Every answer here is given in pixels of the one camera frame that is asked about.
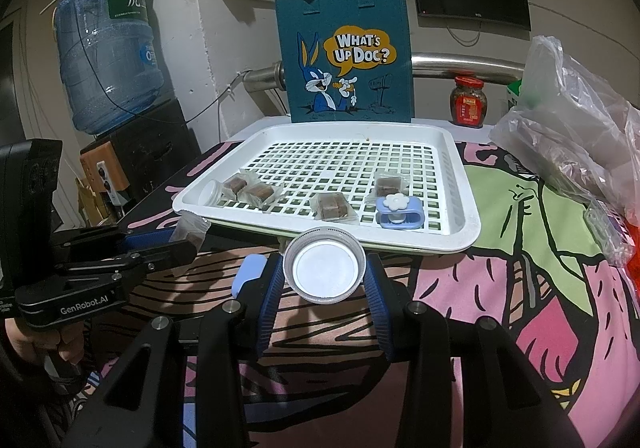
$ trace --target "white flower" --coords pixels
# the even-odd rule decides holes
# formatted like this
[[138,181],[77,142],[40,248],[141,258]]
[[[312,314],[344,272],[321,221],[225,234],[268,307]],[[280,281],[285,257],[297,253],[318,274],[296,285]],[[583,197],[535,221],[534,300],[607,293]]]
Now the white flower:
[[401,193],[387,195],[382,203],[391,211],[397,212],[398,210],[406,209],[409,204],[409,197]]

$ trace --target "screw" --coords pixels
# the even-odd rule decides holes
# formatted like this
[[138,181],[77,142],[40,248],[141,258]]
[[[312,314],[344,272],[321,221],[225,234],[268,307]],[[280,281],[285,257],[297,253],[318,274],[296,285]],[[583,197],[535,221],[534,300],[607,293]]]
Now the screw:
[[169,319],[166,316],[156,316],[151,322],[151,326],[157,331],[161,331],[168,325]]
[[227,300],[222,304],[222,310],[225,313],[235,313],[240,309],[240,302],[238,300]]
[[490,316],[482,316],[478,320],[478,323],[482,329],[486,329],[487,331],[493,331],[498,326],[498,323]]
[[427,304],[413,300],[406,305],[406,308],[411,314],[423,314],[427,311]]

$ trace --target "green label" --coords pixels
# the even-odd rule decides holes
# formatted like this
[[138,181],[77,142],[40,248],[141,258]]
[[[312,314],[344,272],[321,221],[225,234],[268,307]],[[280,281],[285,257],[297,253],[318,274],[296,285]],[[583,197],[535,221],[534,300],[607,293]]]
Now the green label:
[[145,0],[107,0],[110,18],[137,18],[148,22]]

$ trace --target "tote bag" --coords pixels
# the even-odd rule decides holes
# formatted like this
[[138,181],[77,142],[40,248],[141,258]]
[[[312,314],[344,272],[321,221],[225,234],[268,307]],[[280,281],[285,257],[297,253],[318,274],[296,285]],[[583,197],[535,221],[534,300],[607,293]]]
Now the tote bag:
[[276,0],[291,120],[414,114],[406,0]]

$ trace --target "metal pipe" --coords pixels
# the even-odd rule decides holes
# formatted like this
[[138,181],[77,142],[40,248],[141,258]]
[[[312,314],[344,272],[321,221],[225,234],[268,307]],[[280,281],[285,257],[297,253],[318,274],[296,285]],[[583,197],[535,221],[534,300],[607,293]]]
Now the metal pipe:
[[[412,53],[412,69],[416,78],[448,78],[473,76],[486,83],[509,85],[522,79],[524,65],[507,60],[446,53]],[[282,62],[244,75],[247,92],[280,89],[285,91]]]

